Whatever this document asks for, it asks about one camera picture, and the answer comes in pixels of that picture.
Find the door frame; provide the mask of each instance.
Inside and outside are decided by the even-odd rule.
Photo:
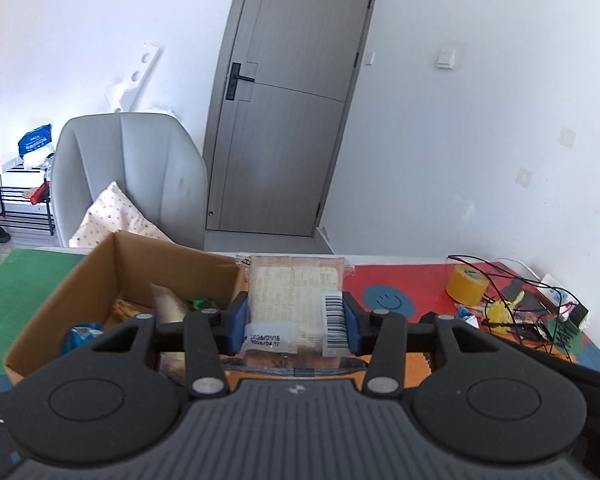
[[[220,53],[218,56],[218,66],[216,67],[216,76],[214,78],[214,85],[211,94],[211,102],[209,103],[209,112],[206,119],[206,131],[205,131],[205,142],[202,152],[202,159],[206,165],[206,176],[207,181],[211,183],[211,174],[213,171],[214,157],[216,154],[216,141],[218,140],[218,128],[220,125],[220,113],[222,111],[222,101],[224,100],[224,93],[226,91],[226,85],[229,77],[229,69],[231,64],[232,54],[234,52],[235,38],[238,33],[238,26],[240,25],[240,18],[242,17],[242,9],[244,8],[245,0],[233,0],[230,10],[229,17],[227,19],[226,27],[224,29],[224,37],[222,38],[222,44],[220,47]],[[371,24],[371,16],[374,11],[376,0],[370,1],[370,7],[366,12],[365,23],[362,28],[362,35],[360,37],[360,44],[358,45],[358,63],[354,67],[351,73],[351,80],[349,81],[349,89],[347,89],[347,96],[345,98],[344,108],[342,111],[342,117],[340,118],[340,126],[336,134],[336,141],[333,147],[333,153],[331,154],[331,160],[327,170],[327,175],[322,186],[322,193],[320,194],[320,203],[318,211],[314,221],[314,227],[312,229],[312,236],[315,235],[315,231],[322,218],[322,212],[324,210],[324,203],[327,199],[327,194],[331,186],[331,179],[333,178],[333,172],[335,170],[336,161],[338,160],[338,154],[340,152],[340,145],[342,144],[342,136],[344,129],[347,124],[347,118],[349,117],[349,110],[351,108],[351,101],[353,98],[354,91],[356,89],[356,83],[358,82],[358,75],[360,74],[360,67],[363,64],[364,49],[366,45],[366,38],[368,37],[369,26]],[[207,201],[210,189],[207,190]]]

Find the cardboard box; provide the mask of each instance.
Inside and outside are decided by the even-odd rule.
[[[57,358],[72,326],[115,324],[110,309],[118,298],[151,308],[152,283],[183,300],[210,298],[226,308],[240,292],[244,273],[232,258],[122,231],[110,234],[72,270],[13,343],[4,357],[11,382]]]

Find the gray chair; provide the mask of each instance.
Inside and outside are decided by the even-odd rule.
[[[121,113],[78,117],[65,124],[51,170],[51,201],[63,246],[114,180],[171,240],[204,249],[205,163],[176,119]]]

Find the green mat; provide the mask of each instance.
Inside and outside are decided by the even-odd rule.
[[[0,265],[0,374],[11,343],[82,254],[14,250]]]

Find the blue smiley face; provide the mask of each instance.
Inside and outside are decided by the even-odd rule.
[[[369,310],[385,308],[410,318],[416,313],[416,307],[401,290],[387,285],[370,286],[362,295],[362,300]]]

